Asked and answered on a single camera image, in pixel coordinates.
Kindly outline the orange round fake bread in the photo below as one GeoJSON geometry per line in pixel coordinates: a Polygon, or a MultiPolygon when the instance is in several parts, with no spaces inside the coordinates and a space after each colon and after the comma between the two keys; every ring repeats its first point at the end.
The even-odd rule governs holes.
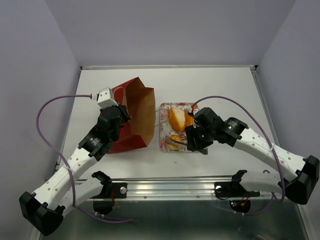
{"type": "Polygon", "coordinates": [[[175,132],[182,133],[187,126],[187,119],[185,112],[180,108],[170,109],[169,123],[175,132]]]}

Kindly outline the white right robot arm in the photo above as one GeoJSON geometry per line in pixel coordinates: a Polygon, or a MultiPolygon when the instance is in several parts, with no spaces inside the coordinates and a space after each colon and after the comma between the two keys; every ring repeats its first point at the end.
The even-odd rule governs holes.
{"type": "Polygon", "coordinates": [[[246,152],[277,171],[276,174],[239,170],[230,181],[218,182],[218,198],[258,197],[261,192],[284,194],[296,204],[308,203],[320,178],[320,161],[313,155],[302,157],[269,143],[237,118],[222,120],[211,108],[193,115],[185,128],[187,149],[203,152],[214,142],[246,152]]]}

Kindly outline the red paper bag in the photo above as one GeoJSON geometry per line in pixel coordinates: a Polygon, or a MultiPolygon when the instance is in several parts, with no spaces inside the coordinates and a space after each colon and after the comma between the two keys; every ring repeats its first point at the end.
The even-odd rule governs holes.
{"type": "Polygon", "coordinates": [[[115,99],[127,107],[131,120],[123,124],[119,140],[108,153],[117,154],[146,148],[154,137],[156,125],[155,90],[146,87],[139,77],[112,90],[115,99]]]}

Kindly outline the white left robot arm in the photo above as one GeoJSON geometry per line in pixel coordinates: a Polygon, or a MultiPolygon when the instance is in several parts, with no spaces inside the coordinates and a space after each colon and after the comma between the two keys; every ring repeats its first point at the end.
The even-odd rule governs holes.
{"type": "Polygon", "coordinates": [[[115,196],[112,179],[102,171],[94,172],[90,179],[78,186],[75,183],[111,150],[124,123],[130,119],[124,105],[102,109],[96,125],[78,144],[67,164],[41,187],[32,193],[26,191],[19,197],[23,217],[43,236],[57,230],[73,206],[96,196],[115,196]]]}

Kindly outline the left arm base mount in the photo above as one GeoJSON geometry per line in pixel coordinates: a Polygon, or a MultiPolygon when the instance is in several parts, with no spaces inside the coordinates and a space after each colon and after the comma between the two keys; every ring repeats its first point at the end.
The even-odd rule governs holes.
{"type": "Polygon", "coordinates": [[[93,194],[93,210],[101,216],[111,213],[116,205],[116,200],[126,199],[128,184],[126,182],[113,181],[102,171],[96,171],[91,175],[92,180],[97,180],[97,192],[93,194]]]}

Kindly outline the small round fake bread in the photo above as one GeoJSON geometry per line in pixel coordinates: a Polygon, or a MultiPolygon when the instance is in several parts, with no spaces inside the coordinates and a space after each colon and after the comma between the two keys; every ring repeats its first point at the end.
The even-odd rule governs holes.
{"type": "Polygon", "coordinates": [[[182,145],[183,139],[181,138],[180,135],[170,135],[169,136],[170,141],[167,142],[167,148],[170,151],[179,151],[181,148],[184,146],[182,145]]]}

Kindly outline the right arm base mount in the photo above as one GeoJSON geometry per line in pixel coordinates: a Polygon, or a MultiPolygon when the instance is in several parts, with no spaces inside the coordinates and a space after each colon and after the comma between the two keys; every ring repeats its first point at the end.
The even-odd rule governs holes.
{"type": "Polygon", "coordinates": [[[214,194],[219,200],[229,201],[229,205],[233,211],[241,214],[248,214],[251,209],[250,198],[260,196],[258,190],[246,190],[242,185],[242,178],[247,174],[247,170],[239,170],[231,177],[230,181],[220,181],[214,183],[214,194]]]}

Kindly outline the metal tongs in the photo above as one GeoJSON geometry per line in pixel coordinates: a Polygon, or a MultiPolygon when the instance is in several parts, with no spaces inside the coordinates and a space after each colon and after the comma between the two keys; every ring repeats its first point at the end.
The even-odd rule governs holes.
{"type": "MultiPolygon", "coordinates": [[[[165,141],[166,141],[168,144],[170,144],[170,145],[179,146],[179,147],[181,147],[181,148],[185,148],[185,149],[189,150],[187,143],[183,143],[183,142],[180,142],[180,141],[173,140],[173,139],[171,139],[169,136],[166,136],[166,137],[165,137],[165,141]]],[[[201,154],[203,154],[203,155],[208,155],[208,154],[209,154],[207,148],[204,148],[204,149],[201,149],[201,150],[196,150],[196,152],[199,152],[199,153],[201,153],[201,154]]]]}

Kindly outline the orange long fake bread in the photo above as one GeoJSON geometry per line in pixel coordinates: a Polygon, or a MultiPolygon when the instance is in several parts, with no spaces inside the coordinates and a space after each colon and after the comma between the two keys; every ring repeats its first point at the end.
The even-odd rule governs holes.
{"type": "Polygon", "coordinates": [[[194,124],[193,116],[189,115],[188,113],[185,114],[186,119],[186,127],[192,126],[194,124]]]}

